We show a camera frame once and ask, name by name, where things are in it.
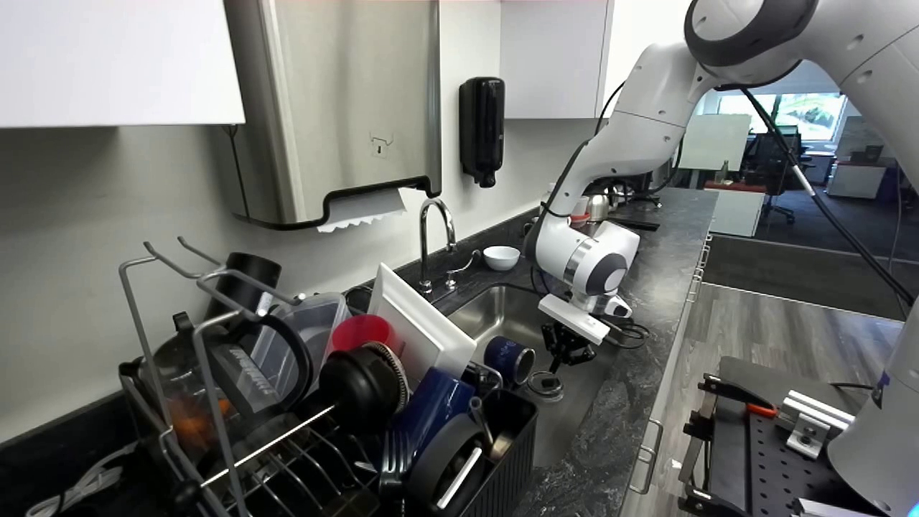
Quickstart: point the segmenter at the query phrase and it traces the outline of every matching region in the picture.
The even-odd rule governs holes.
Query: wire dish rack
[[[285,311],[295,311],[304,295],[288,295],[275,287],[229,269],[223,262],[179,238],[180,251],[196,262],[203,262],[203,274],[193,274],[179,262],[166,258],[149,242],[143,242],[147,255],[124,262],[118,268],[120,287],[131,314],[131,324],[143,350],[143,359],[120,364],[120,386],[143,422],[154,432],[154,452],[166,472],[174,476],[180,508],[199,514],[377,514],[378,501],[373,495],[377,475],[367,458],[367,446],[332,422],[332,406],[315,406],[308,417],[263,417],[255,425],[246,422],[243,433],[232,433],[236,422],[226,422],[222,409],[222,390],[212,377],[212,361],[203,337],[223,321],[249,318],[259,314],[223,295],[216,281],[236,280],[261,294]],[[216,453],[206,460],[187,452],[179,440],[179,422],[169,413],[169,400],[164,380],[154,374],[154,359],[149,347],[149,333],[138,307],[134,274],[141,268],[166,268],[174,277],[193,281],[209,298],[226,304],[229,311],[206,321],[193,324],[193,347],[199,374],[203,383],[206,413],[212,422]]]

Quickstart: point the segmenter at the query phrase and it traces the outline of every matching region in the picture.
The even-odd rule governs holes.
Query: stainless steel panel
[[[331,196],[439,193],[436,0],[226,0],[246,126],[236,212],[318,224]]]

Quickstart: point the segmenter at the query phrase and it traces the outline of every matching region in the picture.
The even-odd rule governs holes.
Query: cabinet
[[[240,124],[222,0],[0,0],[0,126]]]
[[[690,0],[506,0],[509,117],[594,117],[648,43],[683,37]]]

